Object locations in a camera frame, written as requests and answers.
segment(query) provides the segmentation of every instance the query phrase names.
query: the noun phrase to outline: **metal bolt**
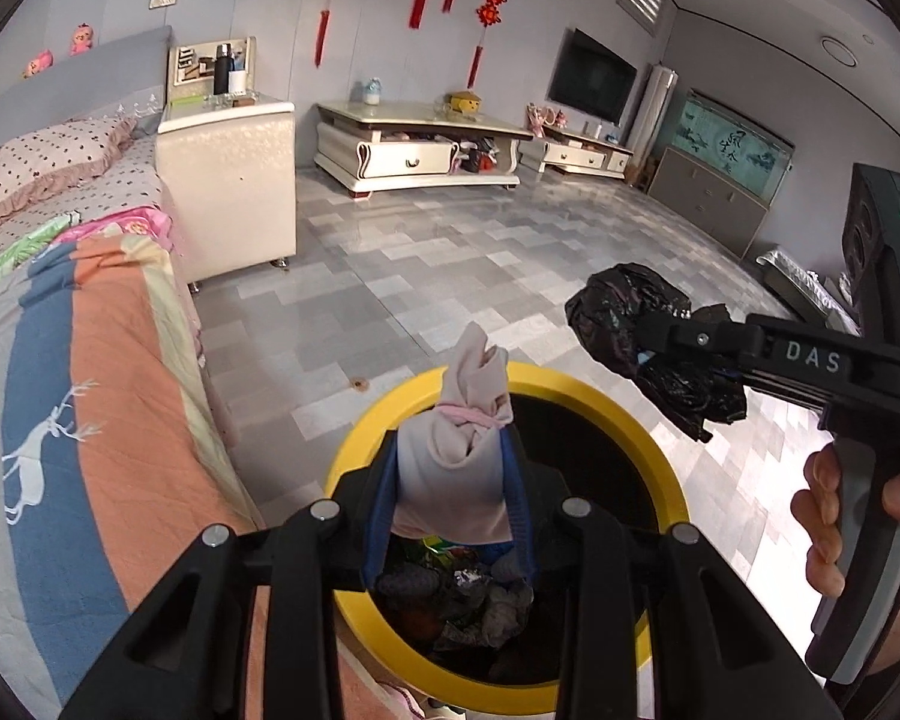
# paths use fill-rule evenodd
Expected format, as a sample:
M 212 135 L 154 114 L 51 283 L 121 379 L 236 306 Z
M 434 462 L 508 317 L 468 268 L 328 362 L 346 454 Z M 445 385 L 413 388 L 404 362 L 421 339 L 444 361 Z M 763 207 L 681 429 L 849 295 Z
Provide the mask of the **metal bolt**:
M 679 522 L 674 525 L 674 538 L 682 544 L 696 544 L 700 540 L 700 531 L 689 522 Z
M 320 522 L 327 522 L 328 519 L 334 519 L 340 514 L 340 504 L 329 498 L 317 501 L 310 507 L 310 517 L 319 519 Z
M 230 538 L 230 530 L 226 525 L 211 525 L 200 534 L 200 539 L 208 547 L 218 547 Z
M 567 498 L 563 501 L 562 509 L 567 517 L 576 517 L 577 519 L 587 517 L 593 511 L 590 502 L 583 498 Z

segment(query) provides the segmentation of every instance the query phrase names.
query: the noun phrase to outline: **white cup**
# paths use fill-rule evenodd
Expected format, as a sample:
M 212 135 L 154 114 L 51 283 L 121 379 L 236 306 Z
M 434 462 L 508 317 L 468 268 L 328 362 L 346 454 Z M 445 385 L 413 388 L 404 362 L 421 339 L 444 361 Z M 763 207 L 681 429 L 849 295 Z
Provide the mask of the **white cup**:
M 231 70 L 226 88 L 231 95 L 245 95 L 247 93 L 247 71 Z

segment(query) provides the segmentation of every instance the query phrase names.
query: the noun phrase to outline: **flat screen tv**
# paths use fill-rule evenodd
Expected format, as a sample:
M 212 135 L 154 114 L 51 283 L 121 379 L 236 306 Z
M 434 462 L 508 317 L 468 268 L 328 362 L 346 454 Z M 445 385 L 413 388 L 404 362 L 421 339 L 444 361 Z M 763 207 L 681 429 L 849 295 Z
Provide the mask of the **flat screen tv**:
M 636 67 L 579 29 L 563 41 L 548 97 L 605 122 L 620 124 Z

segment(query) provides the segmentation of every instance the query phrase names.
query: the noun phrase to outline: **black trash bag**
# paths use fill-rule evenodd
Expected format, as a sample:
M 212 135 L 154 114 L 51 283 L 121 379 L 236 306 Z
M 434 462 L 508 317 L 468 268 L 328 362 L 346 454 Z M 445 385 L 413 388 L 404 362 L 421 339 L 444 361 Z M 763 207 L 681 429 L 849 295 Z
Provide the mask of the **black trash bag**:
M 664 311 L 690 317 L 690 298 L 666 279 L 634 263 L 593 274 L 567 301 L 567 322 L 591 357 L 614 373 L 634 380 L 650 402 L 677 428 L 700 442 L 713 435 L 703 420 L 731 424 L 746 418 L 743 385 L 694 362 L 656 354 L 641 362 L 634 343 L 636 322 Z M 728 322 L 725 305 L 692 314 L 699 322 Z

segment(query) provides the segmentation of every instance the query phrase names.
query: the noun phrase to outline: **wall outlet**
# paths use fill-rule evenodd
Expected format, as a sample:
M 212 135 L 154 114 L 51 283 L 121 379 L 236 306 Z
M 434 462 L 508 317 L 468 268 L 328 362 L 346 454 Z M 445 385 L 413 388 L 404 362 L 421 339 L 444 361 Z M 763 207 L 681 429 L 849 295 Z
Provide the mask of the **wall outlet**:
M 159 7 L 170 7 L 175 4 L 176 0 L 151 0 L 151 7 L 149 9 L 154 10 Z

